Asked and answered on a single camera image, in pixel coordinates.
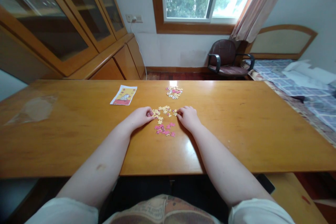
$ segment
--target checkered bedsheet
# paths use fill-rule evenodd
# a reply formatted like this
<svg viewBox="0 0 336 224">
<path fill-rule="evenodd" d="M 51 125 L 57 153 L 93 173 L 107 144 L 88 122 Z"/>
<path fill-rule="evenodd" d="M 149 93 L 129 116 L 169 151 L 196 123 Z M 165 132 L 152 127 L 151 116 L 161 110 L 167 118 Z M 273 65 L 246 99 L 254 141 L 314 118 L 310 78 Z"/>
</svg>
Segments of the checkered bedsheet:
<svg viewBox="0 0 336 224">
<path fill-rule="evenodd" d="M 272 82 L 287 95 L 305 96 L 305 106 L 336 132 L 336 99 L 332 96 L 335 88 L 329 85 L 329 90 L 326 91 L 296 85 L 282 73 L 283 69 L 292 62 L 294 60 L 291 59 L 256 60 L 254 70 L 260 74 L 258 79 L 263 78 Z M 251 61 L 245 60 L 245 63 L 250 64 Z"/>
</svg>

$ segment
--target cartoon dog illustration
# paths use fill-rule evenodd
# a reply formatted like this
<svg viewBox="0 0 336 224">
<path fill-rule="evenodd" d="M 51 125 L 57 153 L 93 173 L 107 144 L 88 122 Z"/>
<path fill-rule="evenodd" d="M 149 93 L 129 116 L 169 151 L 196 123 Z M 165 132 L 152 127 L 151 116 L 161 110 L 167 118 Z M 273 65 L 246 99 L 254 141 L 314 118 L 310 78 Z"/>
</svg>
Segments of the cartoon dog illustration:
<svg viewBox="0 0 336 224">
<path fill-rule="evenodd" d="M 123 97 L 120 98 L 120 100 L 127 100 L 128 97 L 131 97 L 129 94 L 125 94 Z"/>
</svg>

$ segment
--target puzzle picture card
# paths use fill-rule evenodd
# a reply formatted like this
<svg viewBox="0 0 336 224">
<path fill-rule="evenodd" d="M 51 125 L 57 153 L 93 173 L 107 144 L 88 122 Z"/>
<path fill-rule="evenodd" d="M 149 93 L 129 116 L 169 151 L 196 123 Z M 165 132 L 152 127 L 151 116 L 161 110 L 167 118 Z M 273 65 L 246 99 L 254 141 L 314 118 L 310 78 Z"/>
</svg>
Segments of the puzzle picture card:
<svg viewBox="0 0 336 224">
<path fill-rule="evenodd" d="M 131 101 L 137 89 L 138 87 L 128 87 L 120 85 L 117 95 L 113 98 L 110 104 L 128 106 L 129 104 L 131 104 Z"/>
</svg>

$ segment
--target forearm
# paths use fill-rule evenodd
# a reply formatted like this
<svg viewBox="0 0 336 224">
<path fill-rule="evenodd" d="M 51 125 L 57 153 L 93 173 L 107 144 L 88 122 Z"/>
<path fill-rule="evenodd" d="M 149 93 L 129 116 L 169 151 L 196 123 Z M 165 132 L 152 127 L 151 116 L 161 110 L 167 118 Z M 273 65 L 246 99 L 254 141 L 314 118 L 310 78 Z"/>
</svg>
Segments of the forearm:
<svg viewBox="0 0 336 224">
<path fill-rule="evenodd" d="M 115 127 L 57 197 L 72 198 L 99 208 L 119 176 L 131 132 L 123 123 Z"/>
<path fill-rule="evenodd" d="M 206 172 L 216 190 L 227 203 L 273 198 L 245 166 L 203 125 L 192 130 Z"/>
</svg>

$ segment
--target hand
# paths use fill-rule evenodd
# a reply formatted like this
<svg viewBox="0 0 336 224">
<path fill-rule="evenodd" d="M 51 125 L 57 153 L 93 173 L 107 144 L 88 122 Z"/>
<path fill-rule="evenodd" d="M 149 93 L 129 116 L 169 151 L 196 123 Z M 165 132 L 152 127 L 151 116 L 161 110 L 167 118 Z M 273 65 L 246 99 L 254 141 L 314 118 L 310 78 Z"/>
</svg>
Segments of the hand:
<svg viewBox="0 0 336 224">
<path fill-rule="evenodd" d="M 130 127 L 131 130 L 141 127 L 142 125 L 154 120 L 153 111 L 150 107 L 141 107 L 134 110 L 123 121 L 126 127 Z"/>
<path fill-rule="evenodd" d="M 202 123 L 197 116 L 197 111 L 193 107 L 184 106 L 178 109 L 177 113 L 177 118 L 190 132 L 202 126 Z"/>
</svg>

